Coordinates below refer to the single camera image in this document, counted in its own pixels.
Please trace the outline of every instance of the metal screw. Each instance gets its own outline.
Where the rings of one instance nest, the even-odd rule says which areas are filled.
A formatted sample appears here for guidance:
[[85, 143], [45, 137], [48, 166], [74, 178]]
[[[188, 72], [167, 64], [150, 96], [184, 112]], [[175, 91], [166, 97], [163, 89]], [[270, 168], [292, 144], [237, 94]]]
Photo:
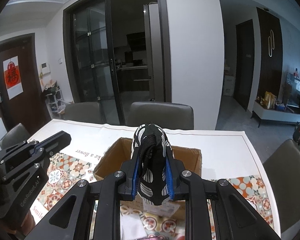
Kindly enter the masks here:
[[191, 171], [183, 171], [182, 172], [182, 175], [185, 177], [189, 177], [189, 176], [191, 176], [191, 174], [192, 174]]
[[113, 175], [118, 178], [118, 177], [122, 177], [123, 174], [124, 174], [123, 171], [116, 171]]
[[85, 185], [87, 185], [87, 181], [85, 179], [80, 179], [77, 182], [77, 184], [78, 184], [79, 187], [84, 187]]
[[219, 184], [221, 186], [228, 186], [229, 182], [226, 179], [220, 179]]

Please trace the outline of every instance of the door frame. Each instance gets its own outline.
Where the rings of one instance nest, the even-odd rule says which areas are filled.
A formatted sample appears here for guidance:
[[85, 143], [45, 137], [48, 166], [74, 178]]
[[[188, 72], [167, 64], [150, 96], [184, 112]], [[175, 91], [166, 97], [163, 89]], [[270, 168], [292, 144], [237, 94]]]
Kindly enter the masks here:
[[[27, 33], [27, 34], [15, 36], [15, 37], [0, 41], [0, 52], [4, 51], [6, 49], [8, 43], [13, 43], [13, 42], [17, 43], [19, 40], [24, 40], [24, 39], [29, 39], [29, 41], [30, 41], [31, 53], [32, 53], [32, 66], [34, 68], [34, 73], [36, 74], [36, 73], [38, 73], [38, 67], [37, 67], [37, 60], [36, 60], [36, 54], [35, 54], [35, 33]], [[37, 84], [38, 94], [40, 96], [42, 93], [42, 89], [41, 89], [39, 75], [35, 75], [35, 81]], [[43, 107], [45, 118], [46, 118], [47, 122], [49, 122], [51, 120], [51, 117], [50, 117], [49, 111], [47, 109], [47, 106], [42, 100], [40, 100], [40, 101], [42, 102], [42, 107]], [[1, 103], [0, 103], [0, 117], [2, 118], [2, 122], [3, 122], [6, 130], [7, 131], [10, 130], [12, 127], [10, 128], [9, 122], [6, 120], [5, 115], [3, 114]]]
[[[244, 21], [243, 23], [239, 23], [235, 26], [235, 30], [236, 30], [236, 45], [237, 45], [237, 57], [236, 57], [236, 69], [235, 69], [235, 81], [234, 81], [234, 90], [233, 90], [233, 97], [234, 97], [234, 94], [235, 92], [239, 89], [239, 78], [238, 78], [238, 75], [237, 75], [237, 71], [238, 71], [238, 59], [239, 59], [239, 53], [238, 53], [238, 28], [240, 28], [241, 26], [244, 26], [244, 25], [247, 25], [247, 24], [252, 24], [252, 32], [254, 34], [254, 25], [253, 25], [253, 20], [250, 19], [250, 20], [247, 20], [247, 21]], [[250, 93], [249, 95], [251, 94], [251, 89], [252, 89], [252, 83], [253, 83], [253, 72], [254, 72], [254, 59], [255, 59], [255, 43], [254, 43], [254, 35], [253, 35], [253, 66], [252, 66], [252, 73], [251, 73], [251, 86], [250, 86]], [[240, 106], [247, 111], [248, 109], [248, 106], [249, 106], [249, 100], [248, 100], [248, 104], [247, 104], [247, 107], [243, 107], [241, 105], [241, 103], [239, 103]]]
[[[69, 78], [70, 89], [75, 103], [80, 102], [78, 87], [75, 78], [75, 58], [74, 46], [71, 43], [72, 26], [71, 17], [73, 12], [80, 7], [85, 7], [94, 0], [78, 0], [63, 11], [63, 44], [65, 53], [65, 62]], [[170, 34], [168, 22], [168, 10], [166, 0], [158, 0], [160, 13], [160, 28], [162, 30], [162, 58], [163, 58], [163, 80], [164, 80], [164, 101], [171, 102], [171, 55], [170, 55]]]

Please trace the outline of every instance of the chair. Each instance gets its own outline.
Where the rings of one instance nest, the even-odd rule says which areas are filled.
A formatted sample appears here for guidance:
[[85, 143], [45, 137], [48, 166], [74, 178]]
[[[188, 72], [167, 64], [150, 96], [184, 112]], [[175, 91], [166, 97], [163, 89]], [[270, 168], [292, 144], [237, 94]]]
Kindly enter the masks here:
[[30, 133], [23, 124], [19, 123], [1, 138], [0, 147], [1, 149], [6, 149], [29, 138]]
[[163, 102], [134, 102], [127, 120], [128, 126], [155, 123], [171, 130], [193, 130], [193, 109], [191, 106]]
[[101, 106], [98, 102], [83, 102], [67, 105], [64, 120], [104, 124]]
[[277, 203], [282, 239], [300, 239], [300, 147], [291, 139], [282, 143], [263, 164]]

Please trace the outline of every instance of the floral patterned tablecloth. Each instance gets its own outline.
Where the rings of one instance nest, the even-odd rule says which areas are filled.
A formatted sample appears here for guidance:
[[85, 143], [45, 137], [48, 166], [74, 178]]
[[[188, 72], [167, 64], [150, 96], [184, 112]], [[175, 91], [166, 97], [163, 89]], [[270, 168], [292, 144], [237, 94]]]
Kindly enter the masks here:
[[[86, 179], [89, 182], [96, 181], [93, 177], [95, 164], [82, 161], [63, 153], [55, 154], [50, 160], [51, 162], [48, 168], [49, 180], [37, 197], [37, 200], [47, 210], [50, 210], [79, 179]], [[250, 202], [268, 224], [274, 228], [269, 198], [260, 175], [251, 175], [228, 180]], [[208, 208], [210, 213], [212, 239], [215, 239], [216, 234], [209, 200]], [[96, 210], [97, 202], [94, 209], [91, 228], [93, 228]], [[176, 240], [184, 235], [184, 220], [159, 217], [147, 212], [128, 208], [124, 205], [121, 206], [121, 214], [123, 216], [138, 214], [147, 235], [150, 237], [157, 236], [162, 240]]]

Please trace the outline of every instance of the white paper poster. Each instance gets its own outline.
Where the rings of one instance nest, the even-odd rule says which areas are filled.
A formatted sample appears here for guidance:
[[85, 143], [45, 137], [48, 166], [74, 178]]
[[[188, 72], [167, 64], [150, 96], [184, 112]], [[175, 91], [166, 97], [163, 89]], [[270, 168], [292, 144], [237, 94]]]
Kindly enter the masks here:
[[3, 73], [9, 99], [21, 94], [23, 89], [19, 71], [18, 56], [7, 59], [3, 62]]

